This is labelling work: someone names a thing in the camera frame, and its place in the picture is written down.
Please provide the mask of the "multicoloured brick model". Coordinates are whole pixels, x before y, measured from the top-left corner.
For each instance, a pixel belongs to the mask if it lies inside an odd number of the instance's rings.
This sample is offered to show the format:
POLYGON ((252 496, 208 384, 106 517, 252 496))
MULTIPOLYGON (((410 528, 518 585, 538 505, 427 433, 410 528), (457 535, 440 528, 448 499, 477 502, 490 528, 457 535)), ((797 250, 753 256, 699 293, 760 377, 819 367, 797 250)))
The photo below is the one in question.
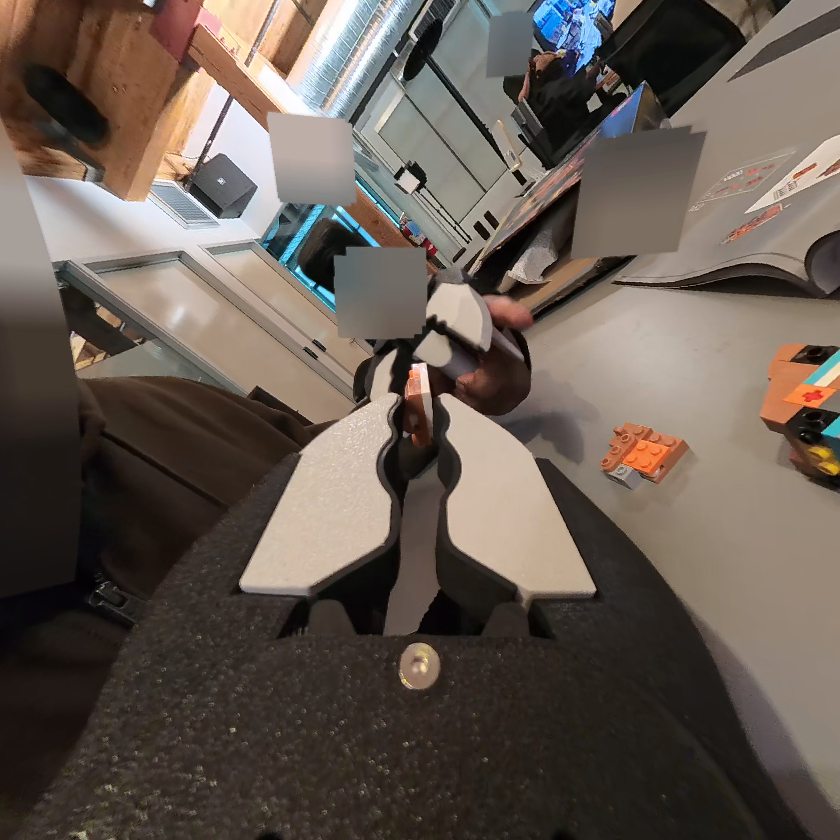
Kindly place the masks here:
POLYGON ((787 343, 768 372, 760 418, 780 435, 791 466, 818 485, 839 490, 839 348, 787 343))

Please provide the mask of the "wooden post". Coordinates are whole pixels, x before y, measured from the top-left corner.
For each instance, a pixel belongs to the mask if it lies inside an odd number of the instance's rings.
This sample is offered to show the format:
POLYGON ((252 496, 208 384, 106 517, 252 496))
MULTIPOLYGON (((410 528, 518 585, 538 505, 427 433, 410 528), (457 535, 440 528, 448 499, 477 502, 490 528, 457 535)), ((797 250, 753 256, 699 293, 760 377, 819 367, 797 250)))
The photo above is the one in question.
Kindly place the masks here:
POLYGON ((399 227, 359 187, 355 201, 341 205, 344 211, 381 247, 414 249, 427 257, 425 248, 415 246, 403 236, 399 227))

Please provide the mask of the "person's brown jacket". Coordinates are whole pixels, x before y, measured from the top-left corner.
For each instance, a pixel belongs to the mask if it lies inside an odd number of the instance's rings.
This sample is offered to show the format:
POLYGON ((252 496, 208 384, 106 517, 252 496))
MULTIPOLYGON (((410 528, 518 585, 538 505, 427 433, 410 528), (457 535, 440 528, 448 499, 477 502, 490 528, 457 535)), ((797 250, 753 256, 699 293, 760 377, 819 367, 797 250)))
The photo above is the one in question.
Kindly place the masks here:
POLYGON ((80 540, 69 582, 2 597, 2 810, 23 812, 85 728, 176 562, 332 425, 255 389, 174 377, 78 382, 80 540))

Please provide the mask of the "cardboard box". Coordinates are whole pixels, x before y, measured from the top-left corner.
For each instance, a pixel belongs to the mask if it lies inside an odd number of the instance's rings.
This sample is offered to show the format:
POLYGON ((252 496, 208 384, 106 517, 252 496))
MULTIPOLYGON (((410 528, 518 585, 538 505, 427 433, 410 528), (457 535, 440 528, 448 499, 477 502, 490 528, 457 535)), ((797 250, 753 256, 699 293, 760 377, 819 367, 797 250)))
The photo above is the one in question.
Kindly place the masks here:
POLYGON ((573 258, 571 238, 558 261, 543 275, 546 282, 542 285, 515 284, 509 275, 510 268, 540 231, 574 232, 585 155, 600 135, 615 138, 663 127, 669 127, 669 120, 652 88, 643 82, 561 163, 517 200, 467 269, 477 290, 508 294, 526 305, 532 314, 538 314, 626 263, 626 256, 573 258))

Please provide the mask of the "black round-base stand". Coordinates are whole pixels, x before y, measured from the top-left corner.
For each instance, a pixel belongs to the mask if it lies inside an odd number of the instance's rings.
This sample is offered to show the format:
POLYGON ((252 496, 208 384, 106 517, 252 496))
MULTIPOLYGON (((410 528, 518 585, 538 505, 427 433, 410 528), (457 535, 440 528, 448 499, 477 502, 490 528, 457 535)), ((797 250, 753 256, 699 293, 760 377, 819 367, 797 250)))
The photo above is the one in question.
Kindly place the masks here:
POLYGON ((431 59, 439 40, 443 34, 444 22, 436 18, 429 26, 425 28, 422 34, 418 37, 413 46, 404 69, 402 71, 402 79, 404 81, 414 80, 426 63, 431 59))

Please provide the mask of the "wall screen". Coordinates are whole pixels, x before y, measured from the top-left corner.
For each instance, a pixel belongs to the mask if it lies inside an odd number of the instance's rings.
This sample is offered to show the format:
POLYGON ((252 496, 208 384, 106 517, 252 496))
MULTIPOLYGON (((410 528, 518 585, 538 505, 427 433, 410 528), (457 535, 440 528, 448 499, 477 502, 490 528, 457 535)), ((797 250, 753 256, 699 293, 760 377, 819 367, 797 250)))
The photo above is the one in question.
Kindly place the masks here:
POLYGON ((577 68, 587 64, 602 43, 599 16, 610 24, 615 1, 537 1, 530 14, 533 35, 543 50, 572 50, 577 68))

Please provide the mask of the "person's left hand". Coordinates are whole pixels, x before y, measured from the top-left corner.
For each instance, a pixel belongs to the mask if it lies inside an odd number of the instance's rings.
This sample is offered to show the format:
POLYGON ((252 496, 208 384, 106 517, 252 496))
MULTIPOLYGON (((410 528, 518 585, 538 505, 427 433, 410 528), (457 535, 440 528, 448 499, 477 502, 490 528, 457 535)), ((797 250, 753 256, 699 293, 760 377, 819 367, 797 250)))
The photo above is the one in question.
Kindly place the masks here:
POLYGON ((527 307, 507 296, 487 295, 484 300, 494 326, 518 346, 522 360, 493 344, 475 371, 457 379, 453 394, 479 413, 500 417, 530 393, 531 360, 524 332, 533 325, 533 318, 527 307))

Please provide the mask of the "brick instruction booklet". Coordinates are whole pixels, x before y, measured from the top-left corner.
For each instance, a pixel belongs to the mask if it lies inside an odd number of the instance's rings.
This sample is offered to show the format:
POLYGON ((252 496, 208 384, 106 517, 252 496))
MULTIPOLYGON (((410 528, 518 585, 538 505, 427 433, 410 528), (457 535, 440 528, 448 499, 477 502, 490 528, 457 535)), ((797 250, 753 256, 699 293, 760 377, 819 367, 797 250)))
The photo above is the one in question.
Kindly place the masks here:
POLYGON ((838 173, 837 134, 734 166, 690 205, 676 252, 638 256, 614 282, 680 289, 760 277, 830 297, 839 283, 838 173))

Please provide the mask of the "white double door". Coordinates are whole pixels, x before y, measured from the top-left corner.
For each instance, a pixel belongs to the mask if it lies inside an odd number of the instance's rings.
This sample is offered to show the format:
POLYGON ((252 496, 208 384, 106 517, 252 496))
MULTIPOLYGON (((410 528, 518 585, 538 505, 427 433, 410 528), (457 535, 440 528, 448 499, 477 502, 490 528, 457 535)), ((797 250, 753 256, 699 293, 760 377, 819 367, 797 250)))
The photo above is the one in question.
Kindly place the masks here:
POLYGON ((65 259, 57 276, 232 391, 256 386, 314 421, 352 405, 370 354, 255 241, 65 259))

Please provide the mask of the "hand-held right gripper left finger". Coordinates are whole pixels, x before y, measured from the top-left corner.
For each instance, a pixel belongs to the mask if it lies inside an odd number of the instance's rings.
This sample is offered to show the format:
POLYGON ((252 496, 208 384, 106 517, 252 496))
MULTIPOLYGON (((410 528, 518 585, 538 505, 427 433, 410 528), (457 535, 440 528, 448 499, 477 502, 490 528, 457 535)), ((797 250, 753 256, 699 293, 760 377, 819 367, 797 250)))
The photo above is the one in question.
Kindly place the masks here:
POLYGON ((243 592, 314 596, 362 572, 384 582, 374 564, 398 561, 401 505, 385 459, 402 401, 386 393, 300 452, 239 579, 243 592))

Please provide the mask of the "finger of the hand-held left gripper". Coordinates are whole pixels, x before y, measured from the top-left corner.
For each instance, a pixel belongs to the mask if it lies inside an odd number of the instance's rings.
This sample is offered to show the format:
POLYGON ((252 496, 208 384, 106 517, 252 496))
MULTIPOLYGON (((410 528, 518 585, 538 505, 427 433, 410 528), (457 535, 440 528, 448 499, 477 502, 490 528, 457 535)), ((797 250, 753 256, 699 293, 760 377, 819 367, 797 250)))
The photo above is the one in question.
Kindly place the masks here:
POLYGON ((403 390, 400 388, 399 376, 395 373, 395 365, 398 362, 399 349, 394 348, 375 358, 375 365, 371 373, 371 402, 380 398, 397 394, 401 396, 403 390))

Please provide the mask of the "white wall vent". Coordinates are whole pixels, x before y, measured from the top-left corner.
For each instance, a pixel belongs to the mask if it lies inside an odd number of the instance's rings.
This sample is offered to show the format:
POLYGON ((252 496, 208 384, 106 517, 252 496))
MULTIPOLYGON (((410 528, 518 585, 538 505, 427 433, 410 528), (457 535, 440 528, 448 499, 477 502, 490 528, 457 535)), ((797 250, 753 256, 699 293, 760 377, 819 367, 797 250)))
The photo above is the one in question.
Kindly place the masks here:
POLYGON ((177 182, 155 181, 150 200, 167 216, 186 229, 209 229, 219 226, 218 219, 185 192, 177 182))

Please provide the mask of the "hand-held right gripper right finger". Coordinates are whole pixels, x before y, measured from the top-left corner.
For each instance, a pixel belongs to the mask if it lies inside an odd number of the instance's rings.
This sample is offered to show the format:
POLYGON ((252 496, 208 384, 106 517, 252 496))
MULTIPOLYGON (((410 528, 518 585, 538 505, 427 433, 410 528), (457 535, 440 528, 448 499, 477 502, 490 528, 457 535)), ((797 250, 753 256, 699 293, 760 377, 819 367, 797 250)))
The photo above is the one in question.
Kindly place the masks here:
POLYGON ((543 474, 507 429, 436 401, 437 581, 454 601, 587 599, 596 592, 543 474))

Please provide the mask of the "orange brick plate assembly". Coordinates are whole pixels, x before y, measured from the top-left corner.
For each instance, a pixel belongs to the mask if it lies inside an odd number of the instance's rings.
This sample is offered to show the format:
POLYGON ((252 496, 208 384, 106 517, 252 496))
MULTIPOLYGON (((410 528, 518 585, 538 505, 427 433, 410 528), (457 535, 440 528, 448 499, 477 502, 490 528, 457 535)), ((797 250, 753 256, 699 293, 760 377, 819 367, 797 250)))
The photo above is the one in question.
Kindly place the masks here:
POLYGON ((403 431, 417 448, 433 442, 434 401, 427 364, 414 363, 408 373, 403 399, 403 431))

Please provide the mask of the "black wall speaker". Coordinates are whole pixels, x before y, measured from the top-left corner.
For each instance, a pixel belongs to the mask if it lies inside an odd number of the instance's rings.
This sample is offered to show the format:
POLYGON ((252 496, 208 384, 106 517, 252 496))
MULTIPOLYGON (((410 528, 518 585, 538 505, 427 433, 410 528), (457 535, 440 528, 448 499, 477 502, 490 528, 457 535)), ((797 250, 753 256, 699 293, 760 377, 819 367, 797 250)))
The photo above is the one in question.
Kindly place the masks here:
POLYGON ((214 216, 242 217, 258 186, 226 155, 216 154, 192 174, 188 193, 214 216))

